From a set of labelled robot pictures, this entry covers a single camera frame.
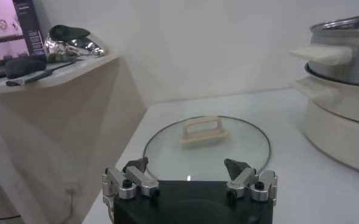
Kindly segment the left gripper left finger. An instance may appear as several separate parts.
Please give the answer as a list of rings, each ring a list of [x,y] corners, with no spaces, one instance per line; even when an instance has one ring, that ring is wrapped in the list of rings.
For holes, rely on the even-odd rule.
[[[115,221],[115,199],[133,200],[140,194],[150,199],[160,196],[159,182],[146,175],[147,157],[128,161],[121,169],[105,168],[102,173],[102,201],[111,222]]]

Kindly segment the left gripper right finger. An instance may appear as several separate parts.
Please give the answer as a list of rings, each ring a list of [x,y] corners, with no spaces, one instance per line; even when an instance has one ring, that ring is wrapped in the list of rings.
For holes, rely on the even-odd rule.
[[[258,173],[248,163],[225,159],[224,165],[229,173],[227,182],[227,199],[234,204],[238,199],[249,194],[251,200],[257,202],[271,201],[277,203],[277,175],[273,170]]]

